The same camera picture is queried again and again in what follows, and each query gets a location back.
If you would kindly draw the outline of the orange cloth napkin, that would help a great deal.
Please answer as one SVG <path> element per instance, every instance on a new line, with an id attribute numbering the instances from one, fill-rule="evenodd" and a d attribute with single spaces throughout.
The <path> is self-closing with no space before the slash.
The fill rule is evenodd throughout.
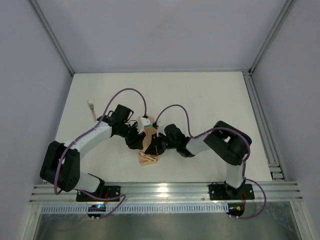
<path id="1" fill-rule="evenodd" d="M 152 116 L 139 116 L 138 117 L 138 132 L 139 133 L 145 133 L 145 137 L 142 141 L 142 149 L 138 152 L 138 159 L 140 162 L 140 165 L 147 166 L 150 164 L 156 164 L 158 162 L 158 156 L 152 155 L 152 154 L 146 154 L 147 148 L 150 146 L 152 142 L 152 135 L 157 133 L 157 130 L 153 127 L 145 128 L 143 125 L 143 121 L 149 120 L 149 122 L 152 124 L 155 120 Z"/>

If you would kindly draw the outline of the silver fork pink handle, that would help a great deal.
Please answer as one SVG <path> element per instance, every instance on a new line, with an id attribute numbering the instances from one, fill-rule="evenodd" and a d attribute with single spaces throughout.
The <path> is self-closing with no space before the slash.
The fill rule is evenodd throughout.
<path id="1" fill-rule="evenodd" d="M 89 109 L 91 111 L 91 114 L 92 114 L 92 117 L 93 117 L 93 121 L 95 122 L 97 120 L 97 115 L 96 115 L 96 112 L 95 112 L 94 103 L 91 100 L 88 100 L 87 104 L 88 104 L 88 107 L 89 107 Z"/>

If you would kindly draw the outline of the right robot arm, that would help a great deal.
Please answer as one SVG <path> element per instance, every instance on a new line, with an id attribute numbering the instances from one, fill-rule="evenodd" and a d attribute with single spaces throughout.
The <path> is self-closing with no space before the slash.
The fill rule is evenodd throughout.
<path id="1" fill-rule="evenodd" d="M 192 158 L 202 152 L 212 150 L 226 163 L 226 178 L 223 183 L 230 199 L 241 197 L 245 185 L 246 161 L 250 156 L 252 139 L 242 131 L 224 121 L 199 136 L 185 136 L 175 125 L 164 128 L 164 133 L 151 137 L 147 155 L 162 155 L 166 150 L 175 149 L 182 157 Z"/>

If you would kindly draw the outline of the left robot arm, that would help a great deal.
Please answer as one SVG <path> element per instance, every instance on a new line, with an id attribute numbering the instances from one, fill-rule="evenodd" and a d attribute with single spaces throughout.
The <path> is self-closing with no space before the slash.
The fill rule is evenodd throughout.
<path id="1" fill-rule="evenodd" d="M 97 192 L 104 185 L 104 181 L 92 174 L 81 172 L 81 159 L 113 136 L 124 138 L 129 149 L 141 150 L 146 135 L 138 131 L 137 123 L 129 124 L 133 113 L 128 107 L 119 104 L 114 111 L 99 117 L 93 128 L 75 140 L 51 142 L 40 169 L 40 178 L 53 184 L 57 194 L 72 190 Z"/>

